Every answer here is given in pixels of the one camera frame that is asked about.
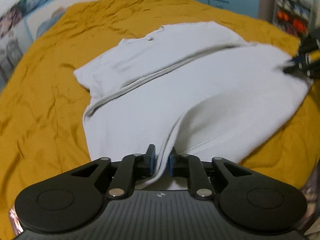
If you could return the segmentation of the white Nevada sweatshirt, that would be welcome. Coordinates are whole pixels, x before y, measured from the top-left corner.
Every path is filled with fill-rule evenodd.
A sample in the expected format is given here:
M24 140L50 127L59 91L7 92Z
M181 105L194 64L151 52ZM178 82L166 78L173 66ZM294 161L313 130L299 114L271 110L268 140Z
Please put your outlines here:
M290 57L215 22L164 25L123 39L74 71L91 96L83 127L92 160L156 148L159 180L172 150L235 163L296 112L310 83L283 72Z

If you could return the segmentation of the blue pillow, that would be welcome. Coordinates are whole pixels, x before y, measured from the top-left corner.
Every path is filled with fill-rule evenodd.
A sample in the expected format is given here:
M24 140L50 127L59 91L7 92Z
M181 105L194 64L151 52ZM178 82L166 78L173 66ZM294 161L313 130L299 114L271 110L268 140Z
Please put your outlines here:
M56 9L51 17L45 21L43 21L36 32L36 37L39 38L40 36L42 36L48 29L50 29L62 16L63 14L66 12L66 8L64 7L59 7L58 9Z

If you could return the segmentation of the mustard yellow bed quilt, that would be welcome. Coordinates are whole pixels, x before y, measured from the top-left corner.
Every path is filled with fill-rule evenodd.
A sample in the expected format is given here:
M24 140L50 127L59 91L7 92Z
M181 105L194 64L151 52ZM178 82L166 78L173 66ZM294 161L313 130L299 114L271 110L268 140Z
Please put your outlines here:
M13 239L9 210L27 186L89 162L82 116L89 92L74 70L124 38L167 24L215 21L246 41L293 54L298 40L266 21L193 0L99 0L70 6L36 40L1 92L1 239Z

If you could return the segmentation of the anime wall poster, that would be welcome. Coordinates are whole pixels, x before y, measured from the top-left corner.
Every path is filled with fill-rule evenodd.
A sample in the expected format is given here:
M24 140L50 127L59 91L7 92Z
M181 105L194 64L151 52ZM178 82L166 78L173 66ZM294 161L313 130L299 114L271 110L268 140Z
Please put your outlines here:
M24 52L33 43L26 17L51 0L19 0L1 14L1 88L5 87Z

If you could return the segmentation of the colourful storage shelf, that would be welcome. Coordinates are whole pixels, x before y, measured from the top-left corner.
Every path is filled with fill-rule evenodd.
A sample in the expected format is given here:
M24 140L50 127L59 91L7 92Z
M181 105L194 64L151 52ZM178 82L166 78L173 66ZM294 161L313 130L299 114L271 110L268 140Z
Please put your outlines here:
M295 37L306 37L317 21L319 0L274 0L272 24Z

